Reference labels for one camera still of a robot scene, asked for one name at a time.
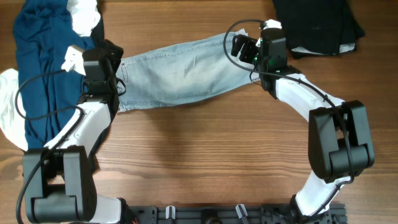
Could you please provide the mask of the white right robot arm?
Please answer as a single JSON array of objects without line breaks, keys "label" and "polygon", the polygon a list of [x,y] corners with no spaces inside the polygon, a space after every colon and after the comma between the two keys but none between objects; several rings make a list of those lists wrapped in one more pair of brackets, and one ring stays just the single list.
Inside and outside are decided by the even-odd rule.
[{"label": "white right robot arm", "polygon": [[235,35],[228,59],[252,65],[262,88],[308,121],[308,161],[312,171],[289,205],[291,223],[321,219],[345,185],[374,164],[368,116],[362,102],[335,98],[311,84],[288,65],[285,37],[277,28],[263,29],[260,39]]}]

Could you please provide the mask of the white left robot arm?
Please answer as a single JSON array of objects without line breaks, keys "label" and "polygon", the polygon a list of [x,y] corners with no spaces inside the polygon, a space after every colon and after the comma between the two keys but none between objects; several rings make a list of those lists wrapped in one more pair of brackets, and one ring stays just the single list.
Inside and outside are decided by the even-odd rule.
[{"label": "white left robot arm", "polygon": [[43,148],[29,149],[23,157],[24,185],[17,199],[31,223],[124,223],[125,202],[97,194],[92,158],[119,109],[116,72],[123,49],[109,40],[97,48],[68,48],[63,72],[75,70],[86,78],[73,117]]}]

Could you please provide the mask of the light blue denim shorts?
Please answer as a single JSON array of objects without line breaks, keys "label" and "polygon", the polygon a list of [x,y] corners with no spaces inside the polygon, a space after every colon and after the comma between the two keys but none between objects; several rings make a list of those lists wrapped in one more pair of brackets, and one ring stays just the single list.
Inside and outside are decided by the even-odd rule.
[{"label": "light blue denim shorts", "polygon": [[211,98],[259,79],[251,64],[226,57],[241,29],[122,59],[119,111],[177,106]]}]

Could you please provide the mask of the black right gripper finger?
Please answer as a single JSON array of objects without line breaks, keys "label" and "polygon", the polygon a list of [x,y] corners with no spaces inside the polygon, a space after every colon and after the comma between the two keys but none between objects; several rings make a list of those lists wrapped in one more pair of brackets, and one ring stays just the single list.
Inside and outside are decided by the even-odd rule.
[{"label": "black right gripper finger", "polygon": [[254,58],[258,53],[258,48],[255,42],[246,42],[243,44],[239,59],[245,63],[253,63]]},{"label": "black right gripper finger", "polygon": [[236,57],[248,43],[248,36],[239,34],[233,37],[231,55]]}]

